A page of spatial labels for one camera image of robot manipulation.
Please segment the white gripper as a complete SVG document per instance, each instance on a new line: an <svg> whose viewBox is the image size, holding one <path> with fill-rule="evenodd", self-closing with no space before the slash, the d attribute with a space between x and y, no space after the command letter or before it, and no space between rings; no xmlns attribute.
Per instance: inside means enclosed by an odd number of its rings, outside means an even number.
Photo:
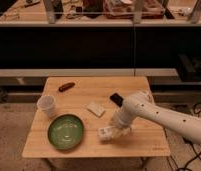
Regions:
<svg viewBox="0 0 201 171"><path fill-rule="evenodd" d="M135 112L124 106L116 110L109 122L110 126L116 127L112 130L112 138L118 139L122 136L128 135L131 132L130 126L135 118Z"/></svg>

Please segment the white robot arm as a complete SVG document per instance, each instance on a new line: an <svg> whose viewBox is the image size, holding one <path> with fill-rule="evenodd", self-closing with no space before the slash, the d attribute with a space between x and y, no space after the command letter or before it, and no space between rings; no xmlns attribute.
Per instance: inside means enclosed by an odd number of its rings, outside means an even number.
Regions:
<svg viewBox="0 0 201 171"><path fill-rule="evenodd" d="M155 122L201 145L201 118L159 107L147 91L137 91L125 97L112 117L112 124L118 129L127 128L137 117Z"/></svg>

